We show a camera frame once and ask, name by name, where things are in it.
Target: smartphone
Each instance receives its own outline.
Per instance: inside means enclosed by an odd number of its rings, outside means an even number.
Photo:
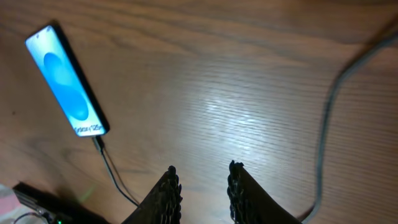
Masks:
[[[25,44],[76,134],[106,134],[109,124],[58,22],[34,32]]]

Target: electronic device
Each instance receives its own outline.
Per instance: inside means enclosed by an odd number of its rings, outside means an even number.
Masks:
[[[106,134],[109,124],[59,24],[52,21],[25,44],[76,134]]]
[[[28,212],[23,216],[34,215],[40,217],[42,222],[35,223],[48,223],[48,224],[108,224],[103,217],[91,212],[78,203],[59,198],[48,192],[41,192],[34,187],[31,187],[23,182],[20,182],[12,188],[18,201],[29,207],[33,212]],[[14,221],[14,224],[23,224],[21,219]]]

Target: power cord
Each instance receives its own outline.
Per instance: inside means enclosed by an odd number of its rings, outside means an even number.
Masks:
[[[42,221],[42,223],[46,223],[44,222],[44,217],[42,215],[39,215],[35,212],[27,212],[25,214],[22,214],[21,216],[19,216],[18,218],[16,218],[13,222],[13,224],[17,224],[17,222],[19,222],[21,219],[23,219],[24,217],[36,217],[38,219],[40,219]]]
[[[129,200],[133,205],[139,207],[139,204],[135,201],[133,201],[133,199],[131,199],[129,196],[127,196],[119,187],[118,183],[116,182],[112,169],[109,166],[108,160],[106,159],[104,150],[105,150],[105,144],[101,139],[101,136],[95,136],[93,137],[93,142],[95,145],[95,148],[97,149],[97,151],[101,154],[102,159],[104,160],[105,163],[105,168],[108,171],[109,176],[111,177],[111,180],[114,184],[114,186],[118,189],[118,191],[127,199]]]
[[[311,212],[302,220],[303,224],[307,224],[319,211],[322,202],[322,185],[323,185],[323,158],[325,156],[325,145],[326,136],[328,134],[330,114],[335,104],[336,97],[338,96],[338,91],[340,90],[342,84],[347,80],[354,72],[356,72],[360,67],[362,67],[366,62],[373,58],[380,50],[384,47],[391,45],[395,40],[398,39],[398,32],[393,33],[386,39],[377,43],[374,47],[369,49],[367,52],[362,54],[353,63],[347,66],[333,82],[323,108],[323,118],[320,124],[320,132],[318,137],[318,159],[316,164],[316,194],[315,202],[312,206]]]

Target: table surface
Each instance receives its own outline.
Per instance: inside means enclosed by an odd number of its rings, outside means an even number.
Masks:
[[[232,223],[228,164],[286,210],[314,200],[326,92],[391,21],[394,0],[0,1],[0,182],[80,198],[112,223],[134,209],[89,138],[75,136],[24,45],[58,19],[111,125],[103,138],[142,200],[169,165],[182,223]],[[324,201],[311,223],[398,222],[398,49],[338,96]]]

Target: blue screen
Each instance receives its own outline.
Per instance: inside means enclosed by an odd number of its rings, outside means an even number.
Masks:
[[[76,134],[78,136],[105,134],[106,130],[54,28],[45,27],[29,37],[25,44]]]

